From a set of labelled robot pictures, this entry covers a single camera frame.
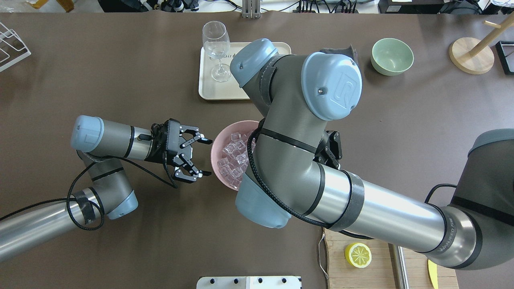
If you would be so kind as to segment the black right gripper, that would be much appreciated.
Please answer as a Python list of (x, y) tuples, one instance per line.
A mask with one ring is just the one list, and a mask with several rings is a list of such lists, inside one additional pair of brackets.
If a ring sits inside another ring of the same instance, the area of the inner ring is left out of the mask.
[(313, 161), (339, 170), (341, 168), (339, 163), (341, 159), (340, 133), (336, 130), (326, 130), (316, 148)]

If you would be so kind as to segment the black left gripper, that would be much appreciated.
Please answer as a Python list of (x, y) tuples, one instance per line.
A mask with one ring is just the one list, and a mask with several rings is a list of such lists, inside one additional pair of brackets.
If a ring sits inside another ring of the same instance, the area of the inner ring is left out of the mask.
[(211, 171), (198, 169), (191, 156), (178, 155), (179, 149), (195, 142), (213, 144), (212, 139), (200, 133), (199, 127), (186, 126), (171, 118), (164, 123), (154, 123), (150, 132), (152, 144), (145, 161), (173, 165), (173, 179), (183, 183), (194, 183), (204, 176), (211, 176)]

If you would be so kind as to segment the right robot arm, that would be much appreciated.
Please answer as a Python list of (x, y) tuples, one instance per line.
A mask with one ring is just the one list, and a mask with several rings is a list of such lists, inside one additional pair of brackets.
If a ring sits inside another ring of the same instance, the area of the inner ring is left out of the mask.
[(362, 77), (347, 53), (285, 55), (268, 39), (239, 51), (230, 71), (263, 115), (248, 139), (235, 205), (268, 228), (300, 220), (417, 251), (437, 265), (479, 270), (513, 258), (512, 128), (477, 137), (447, 206), (420, 202), (341, 169), (329, 121), (358, 104)]

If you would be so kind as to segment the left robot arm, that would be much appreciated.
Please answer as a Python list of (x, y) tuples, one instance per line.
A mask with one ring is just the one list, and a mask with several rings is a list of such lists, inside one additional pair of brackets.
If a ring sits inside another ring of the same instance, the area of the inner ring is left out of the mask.
[(115, 220), (135, 211), (139, 202), (124, 163), (172, 188), (177, 188), (177, 182), (195, 183), (211, 175), (195, 166), (195, 143), (211, 145), (213, 140), (199, 127), (172, 118), (147, 129), (80, 115), (70, 144), (85, 169), (63, 198), (30, 205), (1, 218), (1, 261), (72, 229), (93, 231), (107, 218)]

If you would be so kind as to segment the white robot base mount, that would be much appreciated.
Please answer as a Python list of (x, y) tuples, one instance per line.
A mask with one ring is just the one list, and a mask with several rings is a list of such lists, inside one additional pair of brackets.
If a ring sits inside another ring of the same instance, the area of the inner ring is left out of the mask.
[(300, 276), (201, 277), (197, 289), (302, 289)]

